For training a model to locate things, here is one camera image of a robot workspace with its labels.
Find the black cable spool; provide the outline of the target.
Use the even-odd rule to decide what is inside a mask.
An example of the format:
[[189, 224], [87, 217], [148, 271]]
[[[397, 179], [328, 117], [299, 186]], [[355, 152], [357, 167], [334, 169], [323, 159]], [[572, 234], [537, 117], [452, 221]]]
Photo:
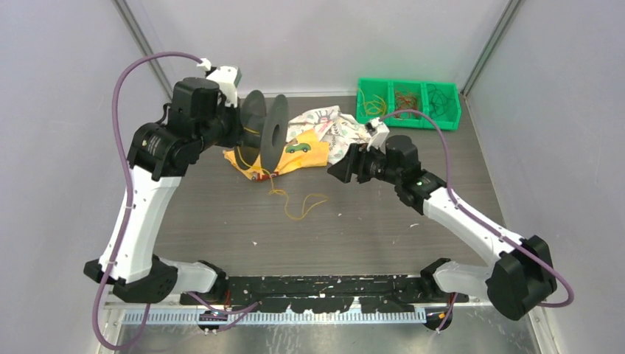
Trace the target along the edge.
[[256, 162], [272, 173], [283, 154], [288, 129], [288, 102], [277, 95], [271, 107], [259, 90], [251, 91], [240, 106], [242, 136], [235, 148], [235, 161], [242, 170], [250, 170]]

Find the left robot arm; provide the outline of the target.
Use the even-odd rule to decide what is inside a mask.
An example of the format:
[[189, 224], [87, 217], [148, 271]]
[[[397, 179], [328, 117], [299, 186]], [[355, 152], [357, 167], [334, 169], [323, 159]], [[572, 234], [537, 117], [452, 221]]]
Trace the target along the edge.
[[221, 268], [154, 253], [164, 213], [188, 167], [214, 145], [233, 146], [242, 132], [238, 108], [226, 106], [223, 98], [218, 83], [184, 78], [173, 88], [167, 122], [149, 122], [133, 136], [127, 157], [132, 185], [108, 247], [83, 269], [92, 280], [111, 285], [126, 303], [155, 304], [185, 292], [198, 293], [208, 305], [225, 299], [226, 273]]

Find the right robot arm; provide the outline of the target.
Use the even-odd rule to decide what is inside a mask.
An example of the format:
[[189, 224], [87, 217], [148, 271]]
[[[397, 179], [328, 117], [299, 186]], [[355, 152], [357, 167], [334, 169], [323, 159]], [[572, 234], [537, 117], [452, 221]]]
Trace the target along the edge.
[[383, 148], [352, 144], [328, 173], [343, 183], [372, 179], [394, 186], [399, 200], [442, 225], [485, 262], [463, 265], [448, 258], [420, 272], [422, 296], [440, 302], [448, 294], [489, 301], [507, 319], [518, 320], [557, 290], [551, 251], [539, 236], [525, 238], [491, 221], [462, 201], [446, 181], [422, 168], [407, 136], [392, 136]]

